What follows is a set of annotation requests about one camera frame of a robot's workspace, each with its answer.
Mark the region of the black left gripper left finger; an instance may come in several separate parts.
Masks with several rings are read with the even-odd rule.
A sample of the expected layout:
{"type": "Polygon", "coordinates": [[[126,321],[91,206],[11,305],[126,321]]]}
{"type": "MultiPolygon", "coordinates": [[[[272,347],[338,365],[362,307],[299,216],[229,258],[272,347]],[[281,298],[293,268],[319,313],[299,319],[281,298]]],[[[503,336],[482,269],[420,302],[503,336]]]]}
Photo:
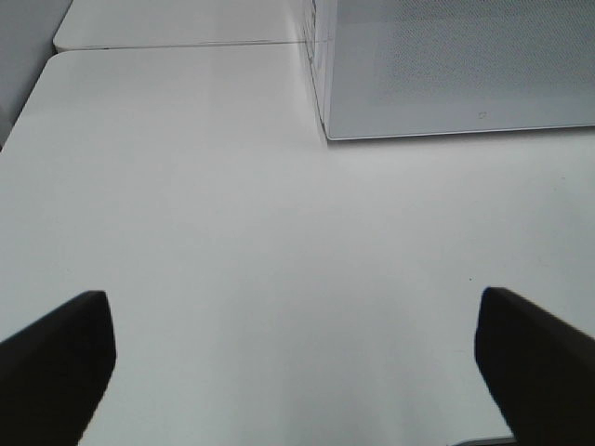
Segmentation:
{"type": "Polygon", "coordinates": [[[103,291],[86,291],[2,341],[2,444],[78,444],[116,358],[103,291]]]}

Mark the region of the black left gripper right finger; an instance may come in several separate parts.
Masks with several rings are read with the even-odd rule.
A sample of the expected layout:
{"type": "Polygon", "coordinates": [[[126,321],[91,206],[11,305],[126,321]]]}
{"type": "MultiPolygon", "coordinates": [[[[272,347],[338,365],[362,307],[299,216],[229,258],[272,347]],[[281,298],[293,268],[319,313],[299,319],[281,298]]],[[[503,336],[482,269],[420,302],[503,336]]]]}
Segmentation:
{"type": "Polygon", "coordinates": [[[518,444],[593,444],[592,337],[509,289],[488,287],[474,357],[518,444]]]}

